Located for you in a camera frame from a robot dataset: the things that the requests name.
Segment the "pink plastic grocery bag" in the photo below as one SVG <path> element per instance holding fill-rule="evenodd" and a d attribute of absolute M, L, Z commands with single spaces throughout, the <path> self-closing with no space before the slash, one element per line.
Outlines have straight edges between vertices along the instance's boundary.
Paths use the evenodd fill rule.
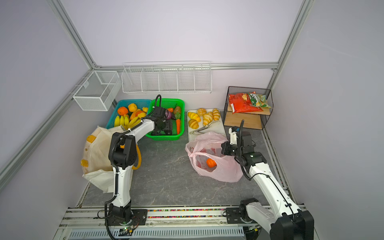
<path fill-rule="evenodd" d="M 191 165 L 200 176 L 228 183 L 236 183 L 242 178 L 241 166 L 234 157 L 221 153 L 221 144 L 226 141 L 227 138 L 223 135 L 208 132 L 186 144 L 185 150 Z M 207 159 L 213 159 L 217 166 L 209 168 L 206 164 Z"/>

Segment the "orange toy pumpkin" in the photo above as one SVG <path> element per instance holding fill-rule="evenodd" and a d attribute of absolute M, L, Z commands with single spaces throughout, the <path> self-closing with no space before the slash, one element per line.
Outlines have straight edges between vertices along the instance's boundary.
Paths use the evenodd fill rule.
<path fill-rule="evenodd" d="M 209 168 L 214 168 L 217 166 L 217 163 L 213 159 L 207 159 L 206 164 Z"/>

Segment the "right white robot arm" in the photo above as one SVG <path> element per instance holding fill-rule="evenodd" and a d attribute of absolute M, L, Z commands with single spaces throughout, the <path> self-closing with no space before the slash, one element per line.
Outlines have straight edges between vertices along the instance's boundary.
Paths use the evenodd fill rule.
<path fill-rule="evenodd" d="M 229 129 L 230 140 L 222 144 L 222 154 L 234 157 L 241 166 L 243 175 L 254 181 L 266 197 L 270 209 L 256 199 L 241 201 L 241 220 L 255 221 L 272 240 L 312 240 L 315 237 L 315 220 L 309 211 L 300 207 L 283 190 L 273 176 L 266 158 L 255 152 L 255 144 L 249 132 L 243 131 L 244 121 L 239 127 Z"/>

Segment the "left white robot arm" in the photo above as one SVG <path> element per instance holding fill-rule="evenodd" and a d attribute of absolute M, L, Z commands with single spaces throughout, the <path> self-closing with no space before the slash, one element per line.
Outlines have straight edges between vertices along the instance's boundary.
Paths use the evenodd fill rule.
<path fill-rule="evenodd" d="M 130 123 L 126 131 L 113 134 L 108 157 L 115 174 L 115 189 L 112 199 L 105 203 L 106 219 L 115 217 L 125 224 L 132 221 L 129 186 L 133 166 L 138 158 L 137 143 L 148 133 L 153 136 L 162 133 L 171 135 L 171 118 L 171 112 L 162 107 L 162 96 L 158 95 L 148 114 L 143 118 L 138 117 L 135 123 Z"/>

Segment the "white canvas tote bag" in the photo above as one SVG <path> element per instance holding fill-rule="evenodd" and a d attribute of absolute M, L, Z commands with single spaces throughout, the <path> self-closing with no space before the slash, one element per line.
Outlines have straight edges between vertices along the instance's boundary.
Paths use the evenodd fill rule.
<path fill-rule="evenodd" d="M 115 174 L 108 155 L 113 134 L 122 132 L 124 132 L 122 126 L 111 129 L 98 127 L 87 137 L 85 143 L 84 155 L 81 160 L 83 178 L 102 190 L 103 193 L 112 193 L 115 189 Z M 133 171 L 139 167 L 140 166 L 133 166 Z"/>

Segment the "purple toy onion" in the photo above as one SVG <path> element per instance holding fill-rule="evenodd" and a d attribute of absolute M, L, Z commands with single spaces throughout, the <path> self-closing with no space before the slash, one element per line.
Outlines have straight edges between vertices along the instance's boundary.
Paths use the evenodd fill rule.
<path fill-rule="evenodd" d="M 167 120 L 172 119 L 172 112 L 170 112 L 169 110 L 166 110 L 166 119 Z"/>

